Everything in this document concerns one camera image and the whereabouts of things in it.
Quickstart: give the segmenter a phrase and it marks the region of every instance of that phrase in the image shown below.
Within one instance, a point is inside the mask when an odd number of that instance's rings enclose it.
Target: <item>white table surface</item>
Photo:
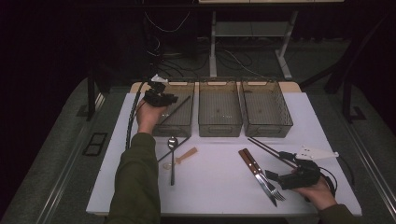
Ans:
[[[86,211],[105,216],[109,211],[114,193],[114,176],[120,162],[120,154],[125,149],[126,130],[135,94],[128,93],[120,111],[114,133],[111,137],[92,196]],[[286,138],[257,139],[277,151],[297,152],[301,146],[332,150],[318,122],[318,118],[305,93],[284,93],[294,125]],[[277,201],[275,207],[261,189],[238,154],[247,148],[263,170],[280,175],[290,173],[290,167],[278,161],[264,150],[256,147],[245,137],[243,128],[239,137],[201,138],[198,135],[198,95],[194,97],[192,137],[175,151],[179,157],[192,147],[198,152],[175,166],[176,184],[170,185],[171,171],[163,169],[160,162],[159,186],[163,216],[208,216],[208,217],[300,217],[317,213],[311,203],[291,190],[282,190],[287,198]],[[134,122],[132,134],[136,133]],[[167,137],[155,137],[157,158],[169,151]],[[335,158],[316,161],[331,171],[337,178],[336,200],[345,204],[355,216],[361,216],[361,207],[354,195],[340,165]]]

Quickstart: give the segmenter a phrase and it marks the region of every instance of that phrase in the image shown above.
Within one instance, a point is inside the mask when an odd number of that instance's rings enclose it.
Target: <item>person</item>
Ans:
[[[154,107],[141,100],[137,108],[137,133],[131,147],[121,155],[106,224],[158,224],[161,221],[159,171],[152,131],[166,107]],[[323,223],[358,223],[344,205],[336,202],[323,178],[314,186],[294,191],[310,200]]]

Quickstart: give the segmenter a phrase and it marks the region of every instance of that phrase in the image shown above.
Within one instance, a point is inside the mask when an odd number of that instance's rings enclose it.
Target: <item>person's right arm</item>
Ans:
[[[337,203],[332,196],[326,180],[321,177],[316,185],[294,189],[305,196],[318,209],[319,218],[324,224],[358,224],[347,207]]]

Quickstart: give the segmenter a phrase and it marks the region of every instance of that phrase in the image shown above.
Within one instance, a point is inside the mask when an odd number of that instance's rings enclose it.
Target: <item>green sleeve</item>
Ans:
[[[148,133],[137,133],[131,148],[121,155],[106,223],[157,224],[160,219],[155,140]]]
[[[347,207],[337,204],[319,211],[319,217],[324,224],[358,224],[359,220],[354,217]]]

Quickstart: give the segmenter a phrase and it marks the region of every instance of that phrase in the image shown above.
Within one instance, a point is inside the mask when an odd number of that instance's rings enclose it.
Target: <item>hand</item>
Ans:
[[[337,201],[330,192],[326,180],[322,176],[316,185],[294,189],[294,191],[308,198],[318,210],[323,210],[337,204]]]
[[[166,106],[155,107],[145,100],[141,100],[137,105],[137,128],[138,133],[149,133],[152,134],[155,124],[160,119],[161,114],[166,110]]]

